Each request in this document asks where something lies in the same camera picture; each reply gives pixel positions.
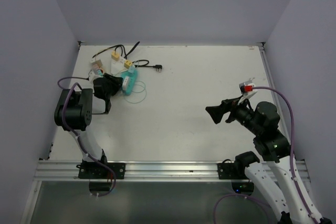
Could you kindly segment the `white cube charger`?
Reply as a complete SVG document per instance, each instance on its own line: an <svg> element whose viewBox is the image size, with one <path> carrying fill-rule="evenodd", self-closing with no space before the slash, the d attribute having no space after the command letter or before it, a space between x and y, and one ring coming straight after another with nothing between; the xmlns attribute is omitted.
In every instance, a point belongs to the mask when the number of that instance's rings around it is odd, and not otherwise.
<svg viewBox="0 0 336 224"><path fill-rule="evenodd" d="M123 78L123 83L122 83L122 90L123 91L127 91L130 80L131 80L131 78L129 76L126 76L126 77Z"/></svg>

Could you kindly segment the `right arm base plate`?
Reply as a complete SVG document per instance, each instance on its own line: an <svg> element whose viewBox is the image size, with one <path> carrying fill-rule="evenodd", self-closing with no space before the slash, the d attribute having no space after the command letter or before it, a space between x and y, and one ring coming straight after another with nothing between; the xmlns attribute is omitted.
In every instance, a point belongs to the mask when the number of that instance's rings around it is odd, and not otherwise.
<svg viewBox="0 0 336 224"><path fill-rule="evenodd" d="M220 180L245 180L244 167L237 161L226 159L217 163L217 173Z"/></svg>

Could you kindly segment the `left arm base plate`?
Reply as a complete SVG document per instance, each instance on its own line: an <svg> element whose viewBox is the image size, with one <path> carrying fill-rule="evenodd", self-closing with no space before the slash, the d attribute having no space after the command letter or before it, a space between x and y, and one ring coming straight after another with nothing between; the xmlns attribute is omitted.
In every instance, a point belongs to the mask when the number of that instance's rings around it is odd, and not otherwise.
<svg viewBox="0 0 336 224"><path fill-rule="evenodd" d="M125 163L107 163L106 164L112 171L114 171L115 175L113 178L115 179L124 179L125 175ZM106 168L98 165L94 162L82 162L81 164L77 164L76 168L79 169L78 178L80 179L107 179L111 178L111 173Z"/></svg>

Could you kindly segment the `light blue usb charger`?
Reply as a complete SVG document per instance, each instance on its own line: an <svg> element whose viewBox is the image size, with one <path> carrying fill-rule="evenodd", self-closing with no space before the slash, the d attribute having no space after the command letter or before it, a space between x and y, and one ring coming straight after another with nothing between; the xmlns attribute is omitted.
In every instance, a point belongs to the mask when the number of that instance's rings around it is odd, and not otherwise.
<svg viewBox="0 0 336 224"><path fill-rule="evenodd" d="M129 73L134 73L135 71L135 67L134 66L131 66L128 70Z"/></svg>

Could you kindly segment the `teal power strip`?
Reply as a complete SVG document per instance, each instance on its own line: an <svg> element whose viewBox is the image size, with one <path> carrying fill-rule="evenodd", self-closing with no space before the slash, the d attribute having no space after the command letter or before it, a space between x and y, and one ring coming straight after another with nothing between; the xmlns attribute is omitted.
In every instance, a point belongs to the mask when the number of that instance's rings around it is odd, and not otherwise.
<svg viewBox="0 0 336 224"><path fill-rule="evenodd" d="M130 95L132 90L133 90L133 87L135 85L135 82L138 78L138 71L135 69L134 73L129 73L128 71L125 71L121 74L121 77L124 78L126 76L129 76L131 78L130 82L129 82L129 86L128 86L128 89L127 91L123 91L123 94L124 95Z"/></svg>

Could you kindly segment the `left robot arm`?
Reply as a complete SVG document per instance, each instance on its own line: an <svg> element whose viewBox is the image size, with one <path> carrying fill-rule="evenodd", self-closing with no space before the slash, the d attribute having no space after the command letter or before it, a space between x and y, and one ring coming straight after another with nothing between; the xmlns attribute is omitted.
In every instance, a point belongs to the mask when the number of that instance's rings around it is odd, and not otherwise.
<svg viewBox="0 0 336 224"><path fill-rule="evenodd" d="M105 73L93 80L93 88L83 88L76 82L66 89L61 82L67 79L72 77L63 77L57 81L62 92L55 108L54 121L75 139L82 153L81 164L84 167L89 166L97 178L104 178L109 172L109 165L103 148L90 129L93 99L101 100L101 114L108 114L111 109L110 99L121 89L123 79Z"/></svg>

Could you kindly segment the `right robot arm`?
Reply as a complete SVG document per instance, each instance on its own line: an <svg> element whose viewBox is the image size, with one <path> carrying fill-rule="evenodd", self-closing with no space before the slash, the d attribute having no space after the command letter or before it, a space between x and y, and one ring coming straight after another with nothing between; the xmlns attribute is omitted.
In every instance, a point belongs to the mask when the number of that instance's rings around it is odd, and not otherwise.
<svg viewBox="0 0 336 224"><path fill-rule="evenodd" d="M274 104L262 101L252 109L249 101L226 99L218 106L207 106L206 112L215 124L224 114L226 123L239 122L255 136L255 149L275 176L272 180L264 171L254 152L245 152L235 157L234 172L240 178L248 178L258 188L273 210L278 223L331 223L323 217L312 202L300 177L295 159L290 155L291 146L279 131L280 115Z"/></svg>

